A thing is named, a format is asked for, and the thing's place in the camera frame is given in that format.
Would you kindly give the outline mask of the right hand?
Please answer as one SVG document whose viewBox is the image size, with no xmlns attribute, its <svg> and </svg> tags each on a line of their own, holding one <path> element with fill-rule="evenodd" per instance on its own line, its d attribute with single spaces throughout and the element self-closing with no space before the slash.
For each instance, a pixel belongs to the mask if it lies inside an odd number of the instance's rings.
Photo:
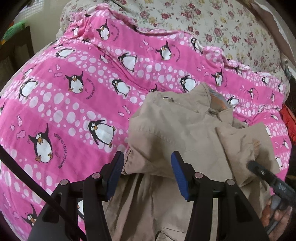
<svg viewBox="0 0 296 241">
<path fill-rule="evenodd" d="M 268 235 L 284 232 L 290 223 L 293 207 L 282 201 L 277 195 L 272 196 L 262 212 L 261 220 Z"/>
</svg>

